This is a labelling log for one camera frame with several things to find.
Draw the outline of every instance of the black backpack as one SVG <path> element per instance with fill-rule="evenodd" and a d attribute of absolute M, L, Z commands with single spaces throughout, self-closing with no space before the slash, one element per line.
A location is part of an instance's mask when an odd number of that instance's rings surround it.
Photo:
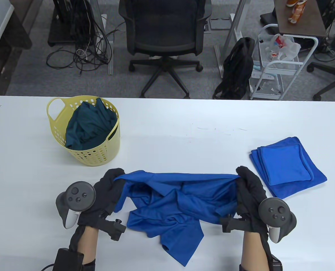
<path fill-rule="evenodd" d="M 213 99 L 240 100 L 244 97 L 253 71 L 254 43 L 252 38 L 241 38 L 237 41 L 224 61 L 223 81 L 215 89 Z"/>

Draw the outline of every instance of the office chair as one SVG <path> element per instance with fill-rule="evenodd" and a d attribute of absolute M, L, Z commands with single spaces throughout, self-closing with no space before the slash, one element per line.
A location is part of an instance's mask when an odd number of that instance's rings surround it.
<path fill-rule="evenodd" d="M 307 66 L 307 72 L 311 73 L 314 71 L 314 68 L 317 68 L 319 70 L 328 72 L 332 75 L 335 75 L 335 67 L 330 67 L 324 64 L 320 64 L 317 62 L 311 62 Z M 332 82 L 331 84 L 327 85 L 325 88 L 322 88 L 320 91 L 318 91 L 316 94 L 313 96 L 313 101 L 321 101 L 322 100 L 322 94 L 326 93 L 327 91 L 331 90 L 332 88 L 335 88 L 335 81 Z"/>
<path fill-rule="evenodd" d="M 198 72 L 203 67 L 196 60 L 178 60 L 171 56 L 180 56 L 202 52 L 204 26 L 211 15 L 211 0 L 120 0 L 119 14 L 126 22 L 127 50 L 130 54 L 148 54 L 161 56 L 160 59 L 131 60 L 129 71 L 135 71 L 136 65 L 157 66 L 148 83 L 141 91 L 146 91 L 163 71 L 185 92 L 189 91 L 176 74 L 174 67 L 196 66 Z"/>

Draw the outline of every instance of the dark green cloth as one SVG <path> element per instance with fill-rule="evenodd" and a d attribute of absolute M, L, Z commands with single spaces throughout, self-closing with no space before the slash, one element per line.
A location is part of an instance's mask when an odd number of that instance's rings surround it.
<path fill-rule="evenodd" d="M 99 146 L 116 121 L 116 113 L 106 108 L 100 98 L 97 98 L 96 106 L 82 102 L 67 125 L 66 148 L 83 151 Z"/>

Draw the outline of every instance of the blue towel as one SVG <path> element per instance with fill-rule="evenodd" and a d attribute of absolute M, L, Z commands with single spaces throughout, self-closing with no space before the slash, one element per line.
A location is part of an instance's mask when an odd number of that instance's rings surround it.
<path fill-rule="evenodd" d="M 130 197 L 137 209 L 127 227 L 150 238 L 160 235 L 164 250 L 186 266 L 204 236 L 199 220 L 220 224 L 221 217 L 235 214 L 238 177 L 136 171 L 116 178 L 126 184 L 115 212 Z"/>
<path fill-rule="evenodd" d="M 327 180 L 297 137 L 252 150 L 250 159 L 272 195 L 281 199 Z"/>

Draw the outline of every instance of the blue cloth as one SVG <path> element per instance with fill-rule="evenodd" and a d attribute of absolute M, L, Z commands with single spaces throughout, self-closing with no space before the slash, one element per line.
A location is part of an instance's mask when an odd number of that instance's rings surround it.
<path fill-rule="evenodd" d="M 88 102 L 75 110 L 66 128 L 66 148 L 90 150 L 101 145 L 117 122 L 116 113 L 106 108 L 100 98 L 96 106 Z"/>
<path fill-rule="evenodd" d="M 127 227 L 150 238 L 160 235 L 165 251 L 186 266 L 204 236 L 199 220 L 220 224 L 221 217 L 235 214 L 238 177 L 136 171 L 116 178 L 126 184 L 115 212 L 130 197 L 137 209 Z"/>
<path fill-rule="evenodd" d="M 272 195 L 281 199 L 327 180 L 297 137 L 252 150 L 250 159 Z"/>

